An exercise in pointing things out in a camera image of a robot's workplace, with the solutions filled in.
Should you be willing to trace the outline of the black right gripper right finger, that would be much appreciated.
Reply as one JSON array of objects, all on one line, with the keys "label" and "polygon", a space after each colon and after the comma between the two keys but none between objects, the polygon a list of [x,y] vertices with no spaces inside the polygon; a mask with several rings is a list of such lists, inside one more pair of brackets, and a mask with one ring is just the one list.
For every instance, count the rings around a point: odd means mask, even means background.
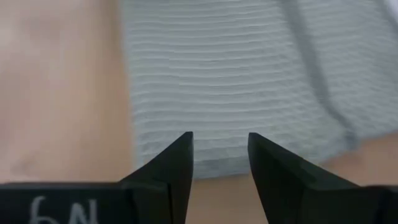
[{"label": "black right gripper right finger", "polygon": [[251,173],[272,224],[397,224],[397,186],[354,184],[249,133]]}]

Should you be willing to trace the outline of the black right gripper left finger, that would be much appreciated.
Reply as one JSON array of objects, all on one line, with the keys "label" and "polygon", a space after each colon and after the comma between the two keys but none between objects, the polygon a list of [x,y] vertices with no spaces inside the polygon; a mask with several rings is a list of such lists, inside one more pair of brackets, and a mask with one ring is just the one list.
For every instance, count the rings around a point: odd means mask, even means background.
[{"label": "black right gripper left finger", "polygon": [[186,132],[117,182],[1,184],[1,223],[185,223],[192,179],[193,133]]}]

